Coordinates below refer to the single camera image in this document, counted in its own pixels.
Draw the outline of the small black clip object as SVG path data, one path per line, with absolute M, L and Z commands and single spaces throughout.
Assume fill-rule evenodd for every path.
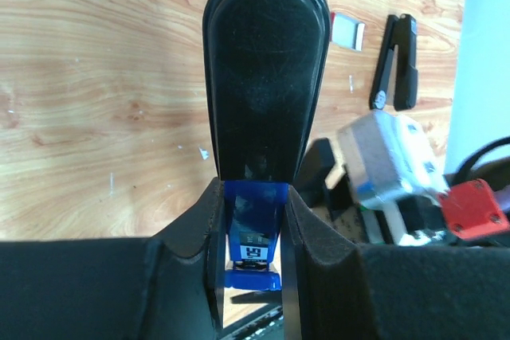
M 371 110 L 384 109 L 389 98 L 394 60 L 393 100 L 395 111 L 415 107 L 418 97 L 417 23 L 410 14 L 390 14 L 382 38 L 368 105 Z

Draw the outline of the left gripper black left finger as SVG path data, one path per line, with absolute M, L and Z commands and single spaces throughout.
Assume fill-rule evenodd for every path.
M 2 242 L 2 338 L 218 338 L 222 197 L 212 180 L 150 237 Z

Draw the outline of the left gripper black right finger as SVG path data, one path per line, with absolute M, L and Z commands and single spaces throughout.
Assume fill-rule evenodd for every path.
M 287 339 L 506 339 L 506 248 L 353 244 L 291 190 L 283 221 Z

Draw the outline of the blue black stapler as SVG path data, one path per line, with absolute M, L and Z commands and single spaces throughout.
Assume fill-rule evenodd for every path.
M 289 187 L 308 143 L 332 31 L 327 0 L 207 0 L 210 134 L 224 186 L 226 286 L 278 291 Z

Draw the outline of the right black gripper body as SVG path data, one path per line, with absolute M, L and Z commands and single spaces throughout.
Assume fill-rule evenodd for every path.
M 426 197 L 410 196 L 370 210 L 354 202 L 344 174 L 333 188 L 326 179 L 335 167 L 328 139 L 317 139 L 304 156 L 294 186 L 306 205 L 349 240 L 370 244 L 453 244 L 441 210 Z

